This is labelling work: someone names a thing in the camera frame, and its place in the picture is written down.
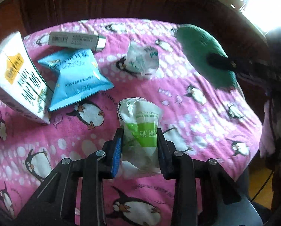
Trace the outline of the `white gloved right hand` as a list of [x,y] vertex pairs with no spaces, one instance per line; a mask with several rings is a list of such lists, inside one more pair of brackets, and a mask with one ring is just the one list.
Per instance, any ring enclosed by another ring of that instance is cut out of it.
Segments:
[[281,109],[278,103],[268,100],[264,105],[264,122],[260,137],[260,156],[269,158],[281,153]]

